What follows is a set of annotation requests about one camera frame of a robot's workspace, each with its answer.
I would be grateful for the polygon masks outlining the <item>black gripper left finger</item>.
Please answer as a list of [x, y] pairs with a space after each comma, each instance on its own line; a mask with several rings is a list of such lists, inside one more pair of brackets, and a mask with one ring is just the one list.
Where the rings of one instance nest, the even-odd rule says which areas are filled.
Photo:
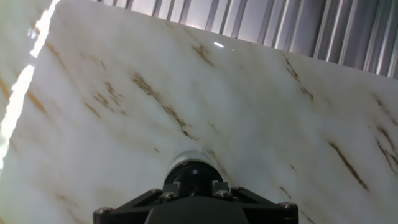
[[163, 189], [150, 189], [118, 208], [101, 207], [93, 212], [93, 224], [145, 223], [150, 211], [180, 198], [180, 183], [164, 184]]

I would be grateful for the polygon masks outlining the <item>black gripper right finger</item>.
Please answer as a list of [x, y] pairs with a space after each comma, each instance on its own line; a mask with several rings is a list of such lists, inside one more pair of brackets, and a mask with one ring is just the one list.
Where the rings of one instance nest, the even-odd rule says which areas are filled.
[[299, 224], [299, 207], [293, 202], [274, 203], [244, 188], [226, 182], [212, 182], [216, 206], [232, 223]]

